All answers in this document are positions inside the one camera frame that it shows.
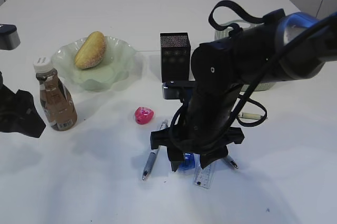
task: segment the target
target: silver pen tip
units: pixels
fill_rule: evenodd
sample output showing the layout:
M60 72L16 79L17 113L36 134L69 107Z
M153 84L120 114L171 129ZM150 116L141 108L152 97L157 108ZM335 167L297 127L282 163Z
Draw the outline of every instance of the silver pen tip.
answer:
M147 176L147 171L143 172L143 178L142 179L145 180L146 176Z
M236 162L234 161L230 161L231 165L235 168L238 169L239 167L237 166Z

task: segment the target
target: ruler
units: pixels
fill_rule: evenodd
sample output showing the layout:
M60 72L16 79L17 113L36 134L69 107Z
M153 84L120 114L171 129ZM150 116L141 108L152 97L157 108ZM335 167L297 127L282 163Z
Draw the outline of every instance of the ruler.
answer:
M210 165L202 169L200 166L200 162L195 167L195 176L194 176L194 184L196 186L200 186L206 189L211 187L213 175L215 172L215 162L212 162Z

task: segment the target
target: black box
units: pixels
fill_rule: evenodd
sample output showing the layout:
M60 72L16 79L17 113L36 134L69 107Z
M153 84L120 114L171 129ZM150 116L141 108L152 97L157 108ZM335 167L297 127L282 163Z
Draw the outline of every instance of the black box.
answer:
M187 33L161 33L162 81L188 80L191 45Z

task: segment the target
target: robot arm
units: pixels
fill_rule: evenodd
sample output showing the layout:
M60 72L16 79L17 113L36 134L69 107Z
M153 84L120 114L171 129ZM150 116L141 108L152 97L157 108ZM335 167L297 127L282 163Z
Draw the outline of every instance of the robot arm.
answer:
M194 51L191 69L196 83L191 98L180 97L183 106L169 129L151 133L153 149L167 146L173 171L185 152L200 154L204 168L228 155L227 144L242 142L242 131L231 125L259 83L312 78L325 62L337 60L337 15L319 22L305 13L286 16L279 9L256 18L238 4L222 1L209 18L219 30L227 28L213 19L220 6L262 25L243 31L238 24L231 24L229 37L200 44ZM243 84L250 86L240 96ZM241 100L233 109L238 98Z
M14 49L19 44L16 27L0 24L0 49ZM45 127L35 109L33 96L22 90L13 93L3 84L0 72L0 132L18 132L38 138Z

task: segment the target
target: white table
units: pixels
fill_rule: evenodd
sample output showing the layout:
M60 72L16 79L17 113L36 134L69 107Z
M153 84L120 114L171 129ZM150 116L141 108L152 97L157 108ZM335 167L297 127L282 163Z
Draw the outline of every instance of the white table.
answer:
M229 146L240 169L219 161L210 190L170 172L164 148L149 180L141 181L150 131L180 105L162 98L159 33L188 32L193 48L212 40L207 17L218 1L8 0L0 7L1 22L17 25L22 40L17 49L0 52L4 83L30 91L42 116L35 57L51 55L93 30L144 51L137 56L142 70L109 91L68 85L78 112L73 129L59 133L47 127L40 139L0 134L1 223L334 222L336 63L314 79L253 95L269 118L244 129L242 145ZM255 16L280 7L297 11L288 0L234 1ZM216 15L219 22L237 18L225 10ZM154 109L155 119L137 125L138 106Z

